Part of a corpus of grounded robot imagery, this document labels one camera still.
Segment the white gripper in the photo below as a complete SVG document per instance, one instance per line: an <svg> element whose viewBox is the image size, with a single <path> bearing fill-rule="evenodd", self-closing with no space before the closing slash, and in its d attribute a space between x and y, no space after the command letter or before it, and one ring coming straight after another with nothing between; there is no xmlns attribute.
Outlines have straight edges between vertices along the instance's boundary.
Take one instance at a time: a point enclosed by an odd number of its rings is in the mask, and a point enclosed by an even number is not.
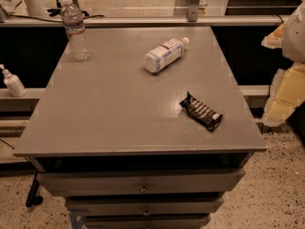
<svg viewBox="0 0 305 229"><path fill-rule="evenodd" d="M279 69L274 75L262 123L277 127L305 101L305 3L297 7L287 24L281 24L265 36L261 45L269 49L282 48L284 57L298 62L287 71Z"/></svg>

